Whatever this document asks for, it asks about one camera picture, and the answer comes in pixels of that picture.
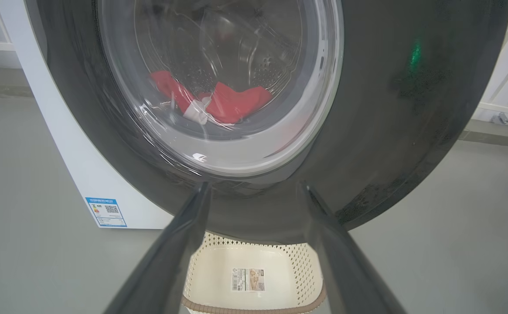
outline gray floor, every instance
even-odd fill
[[[34,100],[0,98],[0,314],[102,312],[159,233],[96,227]],[[508,147],[458,142],[352,234],[409,313],[508,313]]]

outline red cloth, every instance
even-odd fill
[[[174,94],[176,105],[182,113],[185,113],[195,97],[182,84],[174,80],[168,71],[151,73],[151,77],[155,80],[159,91],[167,97],[172,98]],[[200,93],[198,96],[203,99],[210,94]],[[263,107],[272,97],[273,95],[261,86],[237,93],[227,85],[218,82],[205,111],[219,123],[237,123]]]
[[[174,94],[174,101],[182,113],[185,113],[186,109],[190,107],[190,103],[196,99],[184,85],[172,78],[172,75],[170,75],[168,71],[153,72],[151,73],[151,78],[153,78],[157,84],[159,91],[165,96],[172,99],[172,95]]]

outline laundry basket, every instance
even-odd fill
[[[182,304],[192,314],[301,314],[325,297],[308,244],[250,244],[206,232],[190,258]]]

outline washing machine door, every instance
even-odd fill
[[[109,163],[207,229],[303,240],[296,185],[346,230],[420,183],[487,85],[508,1],[37,0],[47,62]]]

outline sticker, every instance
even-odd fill
[[[265,291],[266,281],[261,268],[233,268],[232,291]]]
[[[95,218],[102,227],[128,227],[116,199],[86,197]]]

